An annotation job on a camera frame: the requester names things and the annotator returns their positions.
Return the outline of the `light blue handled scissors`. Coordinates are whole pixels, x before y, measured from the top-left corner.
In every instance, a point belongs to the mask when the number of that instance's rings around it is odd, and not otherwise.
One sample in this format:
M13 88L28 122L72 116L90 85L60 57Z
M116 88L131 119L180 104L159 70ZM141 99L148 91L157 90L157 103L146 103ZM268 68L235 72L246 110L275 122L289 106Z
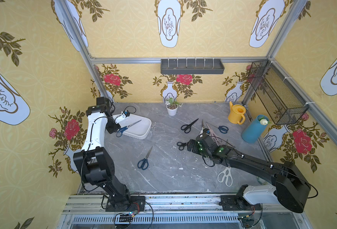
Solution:
M128 126L125 126L125 127L120 128L120 129L117 131L117 133L116 133L116 137L121 137L121 136L123 135L123 133L124 133L126 130L128 130L130 127L134 126L135 124L137 124L137 123L139 123L139 122L141 122L141 121L142 121L142 120L139 120L139 121L137 121L137 122L135 122L135 123L132 123L132 124L130 124L130 125L128 125Z

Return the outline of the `small black scissors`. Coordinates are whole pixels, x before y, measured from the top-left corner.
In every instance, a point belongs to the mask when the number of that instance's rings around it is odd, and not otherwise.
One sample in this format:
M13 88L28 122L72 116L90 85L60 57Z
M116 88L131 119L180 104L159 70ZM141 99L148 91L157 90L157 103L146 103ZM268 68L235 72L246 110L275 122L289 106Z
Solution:
M177 146L179 148L179 151L183 151L185 149L185 147L188 146L188 142L183 143L183 142L177 142Z

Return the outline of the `large black scissors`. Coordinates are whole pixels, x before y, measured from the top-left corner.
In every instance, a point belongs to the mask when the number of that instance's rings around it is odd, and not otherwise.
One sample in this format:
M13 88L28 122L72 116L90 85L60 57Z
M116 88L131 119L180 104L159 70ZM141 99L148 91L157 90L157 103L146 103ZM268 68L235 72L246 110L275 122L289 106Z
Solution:
M197 119L195 119L193 122L191 122L190 124L184 124L184 125L182 125L182 126L181 126L181 130L182 130L184 133L188 134L188 133L191 131L192 126L193 126L198 120L199 120L199 119L197 118Z

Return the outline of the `small blue thin scissors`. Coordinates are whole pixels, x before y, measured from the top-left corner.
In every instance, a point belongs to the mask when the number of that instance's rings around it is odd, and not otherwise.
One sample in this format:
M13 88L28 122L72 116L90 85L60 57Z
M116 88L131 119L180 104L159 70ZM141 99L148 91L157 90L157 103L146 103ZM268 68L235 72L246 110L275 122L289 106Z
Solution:
M221 133L223 133L223 134L227 134L228 133L228 131L229 131L229 128L227 127L227 126L223 126L223 125L221 125L221 126L216 126L216 125L213 125L213 124L211 124L211 123L206 123L206 124L208 124L208 125L210 125L210 126L212 126L212 127L215 127L215 128L217 128Z

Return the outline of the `white plastic storage box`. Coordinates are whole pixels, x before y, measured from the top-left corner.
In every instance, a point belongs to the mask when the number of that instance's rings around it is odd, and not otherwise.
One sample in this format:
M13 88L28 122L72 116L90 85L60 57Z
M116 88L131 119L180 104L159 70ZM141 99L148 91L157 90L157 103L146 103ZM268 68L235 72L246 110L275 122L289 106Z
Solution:
M148 133L150 132L151 125L152 125L152 122L150 119L139 116L139 115L131 114L129 117L127 117L124 121L121 121L119 124L121 125L121 128L122 128L132 123L135 123L139 120L142 120L142 121L130 127L128 130L126 130L123 133L123 135L130 136L130 137L140 139L140 140L145 139L148 136Z

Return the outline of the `dark blue handled scissors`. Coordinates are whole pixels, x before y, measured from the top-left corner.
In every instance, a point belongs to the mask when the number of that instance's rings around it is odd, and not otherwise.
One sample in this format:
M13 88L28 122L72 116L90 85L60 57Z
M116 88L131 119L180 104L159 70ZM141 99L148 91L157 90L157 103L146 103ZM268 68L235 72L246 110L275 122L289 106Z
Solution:
M146 156L138 162L137 164L138 169L146 170L148 168L149 166L148 157L150 156L152 150L153 150L153 146L150 148Z

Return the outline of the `pink handled scissors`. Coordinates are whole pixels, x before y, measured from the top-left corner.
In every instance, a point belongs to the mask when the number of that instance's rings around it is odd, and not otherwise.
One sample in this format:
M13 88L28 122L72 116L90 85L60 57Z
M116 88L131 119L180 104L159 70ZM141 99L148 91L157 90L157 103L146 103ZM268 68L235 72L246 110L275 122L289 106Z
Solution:
M223 145L223 140L222 140L219 136L217 136L217 135L215 134L214 130L213 130L209 125L207 125L207 127L208 127L208 129L209 129L209 131L210 131L210 137L212 138L212 140L213 140L218 146Z

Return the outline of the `cream kitchen shears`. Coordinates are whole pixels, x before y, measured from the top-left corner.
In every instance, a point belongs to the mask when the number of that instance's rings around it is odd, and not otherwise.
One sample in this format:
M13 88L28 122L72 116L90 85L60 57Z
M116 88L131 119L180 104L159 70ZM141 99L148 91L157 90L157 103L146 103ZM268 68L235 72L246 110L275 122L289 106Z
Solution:
M200 131L200 135L204 133L205 129L206 129L205 122L204 122L204 120L202 120L202 128L201 128L201 131Z

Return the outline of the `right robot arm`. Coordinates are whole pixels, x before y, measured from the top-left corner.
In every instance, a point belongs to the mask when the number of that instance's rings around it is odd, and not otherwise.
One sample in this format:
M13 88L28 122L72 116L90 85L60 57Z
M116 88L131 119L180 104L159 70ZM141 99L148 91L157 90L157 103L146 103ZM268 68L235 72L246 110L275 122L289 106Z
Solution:
M295 213L304 211L313 186L294 163L265 161L242 153L229 143L219 146L208 130L199 134L196 139L191 139L186 145L189 152L210 159L214 165L245 171L270 184L267 190L243 185L243 190L238 192L239 198L248 204L278 203Z

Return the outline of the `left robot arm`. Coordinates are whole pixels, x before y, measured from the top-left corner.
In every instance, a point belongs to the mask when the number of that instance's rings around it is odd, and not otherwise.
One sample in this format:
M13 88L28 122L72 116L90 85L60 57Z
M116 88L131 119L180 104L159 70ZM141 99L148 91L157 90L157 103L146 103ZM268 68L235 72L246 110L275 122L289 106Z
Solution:
M126 185L115 176L113 159L105 149L105 133L115 133L120 125L111 114L111 103L106 97L98 97L97 104L86 111L88 129L85 143L80 152L75 153L73 161L81 177L81 184L86 183L102 188L113 207L130 205L130 193Z

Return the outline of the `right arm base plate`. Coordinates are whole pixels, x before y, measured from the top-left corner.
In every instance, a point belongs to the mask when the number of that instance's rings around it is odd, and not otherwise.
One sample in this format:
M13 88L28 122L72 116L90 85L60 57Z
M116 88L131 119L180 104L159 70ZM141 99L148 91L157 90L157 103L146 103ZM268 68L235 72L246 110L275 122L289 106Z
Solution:
M257 211L262 209L261 204L252 205L243 197L235 195L221 195L219 206L222 206L224 211Z

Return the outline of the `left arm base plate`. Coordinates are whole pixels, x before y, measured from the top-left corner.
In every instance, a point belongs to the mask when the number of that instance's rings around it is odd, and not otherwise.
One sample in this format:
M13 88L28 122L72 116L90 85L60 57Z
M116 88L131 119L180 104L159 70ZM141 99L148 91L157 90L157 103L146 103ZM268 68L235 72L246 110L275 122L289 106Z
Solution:
M105 212L131 212L137 210L138 212L145 210L146 197L145 196L131 196L129 200L117 201L115 199L108 200L104 204Z

